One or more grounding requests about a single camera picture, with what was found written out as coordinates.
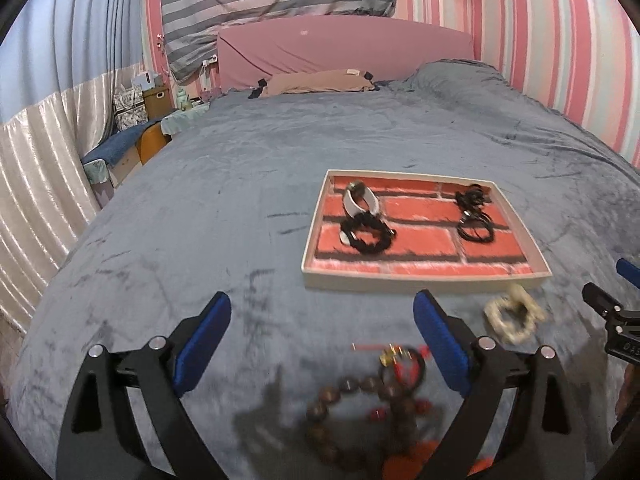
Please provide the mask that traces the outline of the right hand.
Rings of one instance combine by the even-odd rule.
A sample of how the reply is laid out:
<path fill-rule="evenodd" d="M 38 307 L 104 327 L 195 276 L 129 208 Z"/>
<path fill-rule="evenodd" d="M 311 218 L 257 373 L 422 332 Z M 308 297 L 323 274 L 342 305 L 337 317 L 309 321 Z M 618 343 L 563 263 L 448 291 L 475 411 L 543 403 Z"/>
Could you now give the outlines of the right hand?
<path fill-rule="evenodd" d="M 620 419 L 625 413 L 634 395 L 639 390 L 639 367 L 628 364 L 624 374 L 624 381 L 615 405 L 616 418 Z"/>

